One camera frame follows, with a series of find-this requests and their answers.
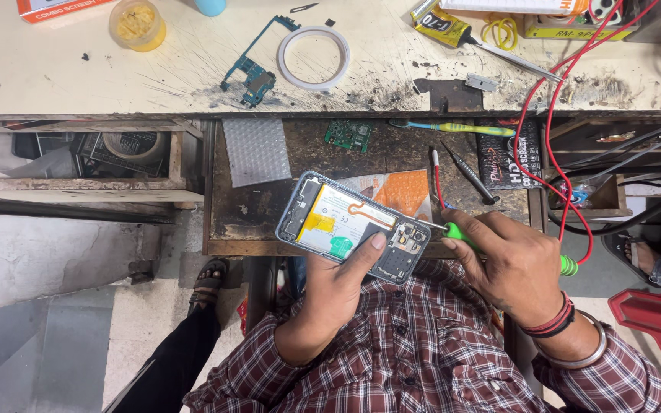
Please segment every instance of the white work table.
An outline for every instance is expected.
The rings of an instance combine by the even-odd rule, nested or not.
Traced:
[[[421,112],[429,109],[430,98],[414,91],[413,80],[463,80],[468,72],[501,81],[497,91],[483,93],[482,110],[516,111],[537,80],[487,52],[472,46],[451,49],[415,31],[409,11],[418,0],[322,0],[289,14],[292,7],[309,1],[228,0],[221,15],[209,18],[192,0],[154,0],[168,24],[168,36],[158,49],[138,53],[122,48],[109,34],[109,14],[117,2],[32,25],[19,17],[14,0],[0,0],[0,119]],[[290,85],[276,67],[279,43],[289,31],[273,23],[248,56],[276,73],[278,80],[264,102],[249,109],[239,104],[244,73],[234,73],[227,92],[218,85],[274,15],[289,16],[303,26],[335,20],[334,29],[350,44],[350,67],[329,93]],[[484,13],[458,15],[480,37]],[[299,75],[315,81],[327,76],[328,65],[338,59],[337,52],[329,52],[337,49],[328,49],[327,43],[306,38],[291,50],[291,65],[303,72]],[[513,52],[551,68],[582,44],[520,38]],[[81,58],[83,53],[88,61]],[[539,97],[546,101],[550,90],[552,84],[542,88]],[[619,41],[600,46],[575,67],[560,101],[558,109],[571,111],[661,110],[661,45]]]

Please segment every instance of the bubble wrap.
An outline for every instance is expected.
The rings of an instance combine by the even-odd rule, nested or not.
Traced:
[[[222,119],[234,188],[292,177],[281,119]]]

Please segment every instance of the yellow toothbrush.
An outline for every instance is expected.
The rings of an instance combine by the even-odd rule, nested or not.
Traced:
[[[463,124],[418,124],[416,122],[410,122],[404,119],[389,119],[389,124],[393,127],[398,128],[423,128],[423,129],[433,129],[436,131],[443,132],[476,132],[482,133],[484,135],[493,135],[493,136],[514,136],[516,133],[512,129],[507,128],[497,128],[497,127],[470,127],[469,125]]]

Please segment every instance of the yellow rubber band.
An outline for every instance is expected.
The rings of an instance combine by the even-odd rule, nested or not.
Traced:
[[[511,17],[501,18],[499,20],[494,20],[494,18],[495,17],[493,15],[489,15],[489,17],[485,19],[486,23],[488,24],[483,30],[481,40],[488,42],[486,40],[487,33],[489,30],[491,30],[491,27],[497,26],[497,35],[494,36],[493,44],[505,52],[513,50],[519,42],[519,36],[516,31],[516,22]],[[503,38],[503,40],[501,35],[502,30],[506,33],[506,36]],[[510,38],[512,39],[511,45],[507,46],[507,42],[509,42]]]

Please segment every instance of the green sticker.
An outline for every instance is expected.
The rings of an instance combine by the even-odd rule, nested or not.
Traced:
[[[353,247],[353,242],[345,237],[333,237],[330,239],[330,252],[338,258],[346,258],[346,254]]]

